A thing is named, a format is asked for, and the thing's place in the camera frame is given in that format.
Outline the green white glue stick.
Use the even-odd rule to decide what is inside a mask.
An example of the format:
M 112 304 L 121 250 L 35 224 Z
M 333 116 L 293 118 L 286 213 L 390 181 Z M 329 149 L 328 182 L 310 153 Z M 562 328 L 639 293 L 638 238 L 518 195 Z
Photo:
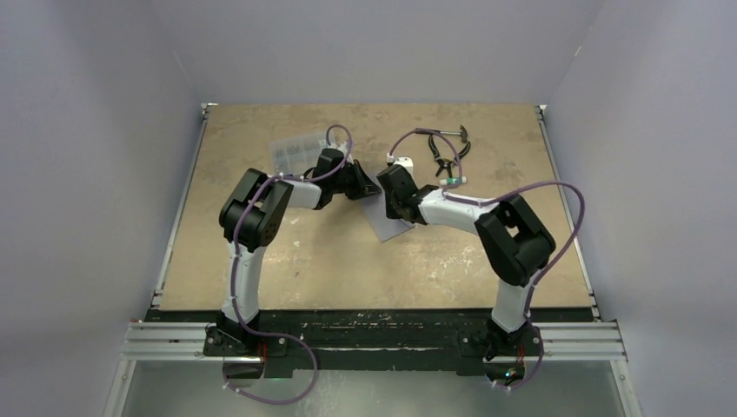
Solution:
M 467 182 L 467 178 L 465 176 L 462 177 L 449 177 L 446 179 L 441 179 L 439 181 L 439 184 L 443 187 L 458 187 L 462 184 L 465 184 Z

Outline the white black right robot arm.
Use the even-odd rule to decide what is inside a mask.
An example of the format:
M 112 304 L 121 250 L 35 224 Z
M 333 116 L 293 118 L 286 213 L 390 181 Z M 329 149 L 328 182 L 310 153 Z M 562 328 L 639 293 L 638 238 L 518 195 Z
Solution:
M 418 187 L 409 171 L 393 164 L 377 180 L 392 220 L 446 226 L 480 239 L 500 279 L 488 327 L 490 347 L 507 354 L 521 344 L 528 326 L 528 296 L 556 249 L 554 237 L 521 195 L 483 201 L 426 185 Z

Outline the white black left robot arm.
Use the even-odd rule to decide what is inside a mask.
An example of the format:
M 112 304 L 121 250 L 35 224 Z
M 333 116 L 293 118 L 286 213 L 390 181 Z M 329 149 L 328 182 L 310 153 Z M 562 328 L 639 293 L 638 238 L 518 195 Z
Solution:
M 231 267 L 216 328 L 229 348 L 247 355 L 258 347 L 262 262 L 287 209 L 321 210 L 334 195 L 359 201 L 380 192 L 361 164 L 339 149 L 323 149 L 315 165 L 299 175 L 246 170 L 218 217 L 229 244 Z

